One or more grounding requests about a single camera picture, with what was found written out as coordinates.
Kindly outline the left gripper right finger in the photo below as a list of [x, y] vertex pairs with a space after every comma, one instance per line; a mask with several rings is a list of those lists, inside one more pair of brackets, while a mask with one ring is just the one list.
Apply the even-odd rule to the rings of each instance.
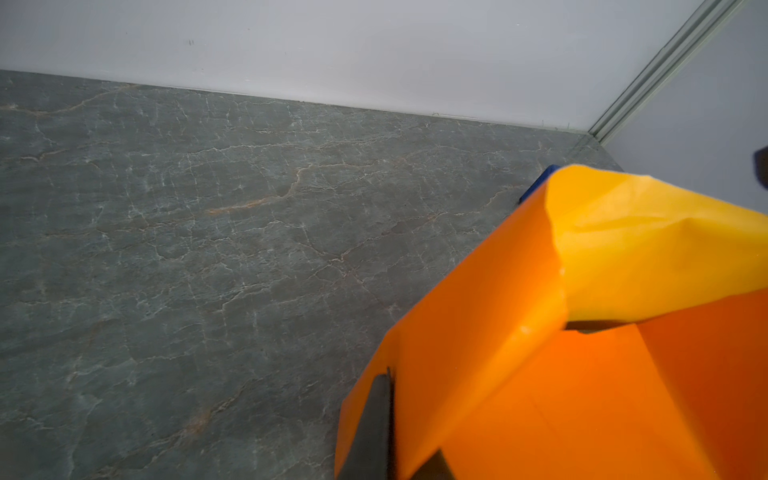
[[411, 480], [455, 480], [442, 451], [438, 449], [412, 475]]

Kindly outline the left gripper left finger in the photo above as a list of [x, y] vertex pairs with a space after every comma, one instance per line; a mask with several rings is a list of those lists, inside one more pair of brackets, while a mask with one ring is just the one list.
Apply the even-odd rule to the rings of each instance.
[[337, 479], [390, 479], [393, 452], [393, 381], [389, 372], [372, 382], [348, 455]]

